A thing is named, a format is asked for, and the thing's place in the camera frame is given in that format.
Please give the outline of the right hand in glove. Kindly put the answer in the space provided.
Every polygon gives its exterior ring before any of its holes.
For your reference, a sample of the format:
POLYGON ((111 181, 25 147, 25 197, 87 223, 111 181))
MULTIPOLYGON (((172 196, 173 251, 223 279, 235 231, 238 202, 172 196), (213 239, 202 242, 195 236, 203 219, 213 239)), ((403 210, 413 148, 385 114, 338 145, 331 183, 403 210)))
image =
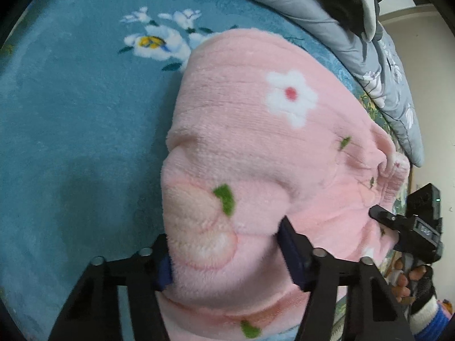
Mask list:
POLYGON ((391 290, 399 303, 403 300, 410 302, 409 314, 415 315, 436 298, 433 268, 427 265, 415 266, 407 274, 400 273, 391 290))

